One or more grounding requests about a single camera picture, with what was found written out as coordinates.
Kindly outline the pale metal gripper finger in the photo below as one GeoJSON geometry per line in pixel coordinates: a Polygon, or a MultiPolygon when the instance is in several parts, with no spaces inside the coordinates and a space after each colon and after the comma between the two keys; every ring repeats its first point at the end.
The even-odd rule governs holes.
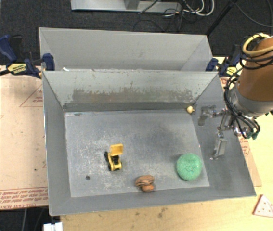
{"type": "Polygon", "coordinates": [[[218,159],[225,155],[228,139],[224,136],[222,131],[217,131],[215,136],[214,150],[212,154],[212,159],[218,159]]]}
{"type": "Polygon", "coordinates": [[[209,106],[203,106],[201,107],[201,114],[198,118],[198,125],[203,126],[205,124],[205,120],[207,118],[213,118],[216,116],[216,106],[215,105],[209,105],[209,106]]]}

